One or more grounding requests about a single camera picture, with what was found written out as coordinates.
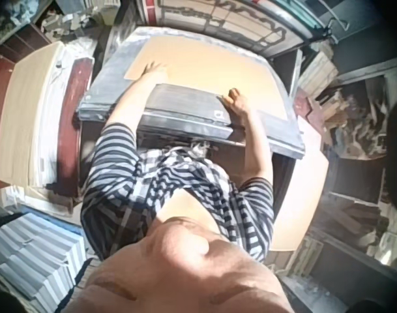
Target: hand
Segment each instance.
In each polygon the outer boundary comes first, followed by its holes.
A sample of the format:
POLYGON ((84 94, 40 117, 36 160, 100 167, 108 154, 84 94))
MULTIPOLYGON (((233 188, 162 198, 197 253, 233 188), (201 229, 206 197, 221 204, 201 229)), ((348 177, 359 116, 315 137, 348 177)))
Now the hand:
POLYGON ((140 78, 152 80, 155 84, 166 83, 168 81, 167 66, 162 63, 149 63, 140 78))
POLYGON ((248 99, 240 94, 237 88, 230 89, 228 96, 222 96, 223 104, 226 108, 231 109, 241 119, 250 113, 248 99))

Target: plywood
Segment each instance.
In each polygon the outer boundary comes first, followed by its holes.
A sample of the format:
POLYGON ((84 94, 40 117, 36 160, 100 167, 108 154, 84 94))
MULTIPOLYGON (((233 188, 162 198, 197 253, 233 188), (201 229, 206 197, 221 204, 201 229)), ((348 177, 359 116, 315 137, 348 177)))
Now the plywood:
POLYGON ((236 87, 250 105, 280 119, 287 119, 284 102, 267 67, 225 48, 197 40, 161 36, 151 38, 125 74, 136 80, 147 63, 169 65, 169 83, 214 93, 227 94, 236 87))
POLYGON ((306 153, 297 160, 281 209, 275 220, 272 251, 295 251, 317 209, 329 168, 320 151, 321 136, 299 117, 306 153))
POLYGON ((33 52, 14 67, 0 122, 0 180, 27 186, 33 129, 40 99, 64 48, 56 42, 33 52))

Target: fingers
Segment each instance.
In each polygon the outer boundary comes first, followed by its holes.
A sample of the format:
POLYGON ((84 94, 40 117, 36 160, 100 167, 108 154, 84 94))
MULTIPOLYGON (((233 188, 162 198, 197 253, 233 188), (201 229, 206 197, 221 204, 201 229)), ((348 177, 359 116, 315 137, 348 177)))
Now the fingers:
POLYGON ((224 105, 227 107, 230 107, 235 103, 235 101, 232 98, 230 98, 229 96, 222 95, 222 100, 223 100, 224 105))
POLYGON ((238 96, 240 96, 240 92, 237 88, 232 88, 229 91, 229 97, 235 100, 238 96))

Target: black and white striped shirt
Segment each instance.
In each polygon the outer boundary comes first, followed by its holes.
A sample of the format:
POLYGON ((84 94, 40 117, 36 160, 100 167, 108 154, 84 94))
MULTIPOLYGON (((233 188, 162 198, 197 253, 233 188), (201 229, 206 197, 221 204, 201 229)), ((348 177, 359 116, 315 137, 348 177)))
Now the black and white striped shirt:
POLYGON ((95 147, 81 222, 102 259, 136 243, 177 189, 206 208, 220 233, 263 261, 272 239, 271 184, 253 178, 236 188, 226 172, 185 148, 136 151, 136 140, 122 124, 107 126, 95 147))

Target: wall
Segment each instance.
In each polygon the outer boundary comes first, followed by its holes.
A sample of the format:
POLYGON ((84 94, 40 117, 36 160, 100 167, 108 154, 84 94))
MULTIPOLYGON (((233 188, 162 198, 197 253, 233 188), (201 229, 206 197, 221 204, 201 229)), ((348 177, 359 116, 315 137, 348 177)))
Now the wall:
POLYGON ((333 63, 339 74, 397 57, 397 38, 383 22, 341 40, 334 47, 333 63))
POLYGON ((347 306, 362 299, 374 299, 387 306, 397 296, 394 270, 361 252, 349 254, 330 243, 324 244, 310 275, 347 306))

